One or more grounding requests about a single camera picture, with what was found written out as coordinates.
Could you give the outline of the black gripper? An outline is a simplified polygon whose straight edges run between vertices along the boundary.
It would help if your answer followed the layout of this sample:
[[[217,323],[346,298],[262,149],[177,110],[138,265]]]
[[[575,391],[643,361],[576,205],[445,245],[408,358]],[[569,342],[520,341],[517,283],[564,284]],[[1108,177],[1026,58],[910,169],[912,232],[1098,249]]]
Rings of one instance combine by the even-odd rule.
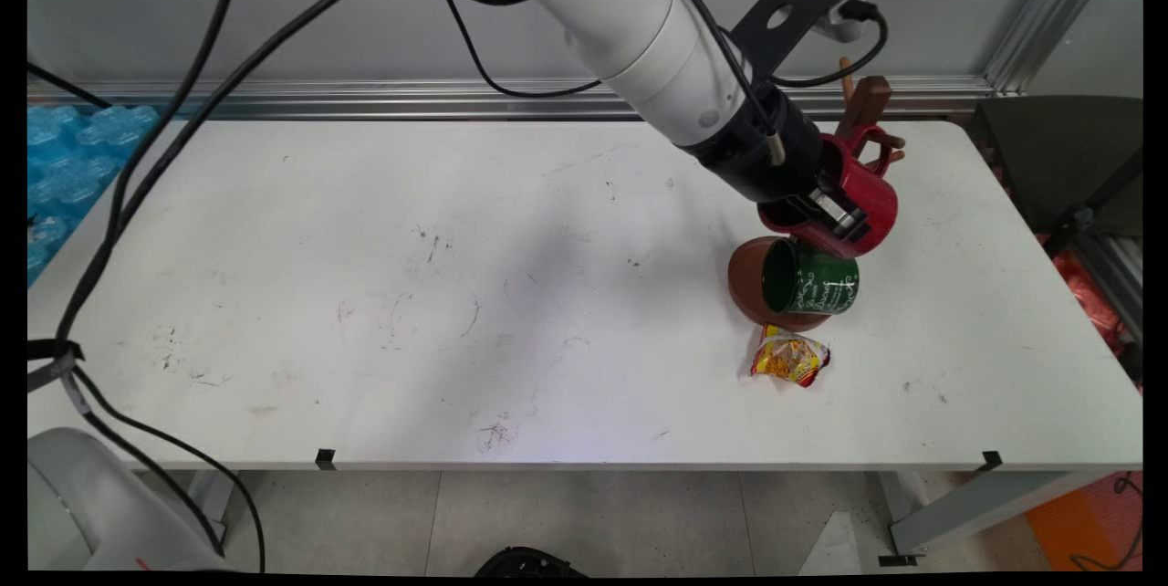
[[[868,212],[842,188],[816,187],[823,153],[816,125],[776,84],[758,84],[755,93],[783,145],[783,163],[772,161],[767,130],[748,103],[712,137],[679,149],[757,204],[807,196],[809,228],[827,240],[864,239],[871,232]]]

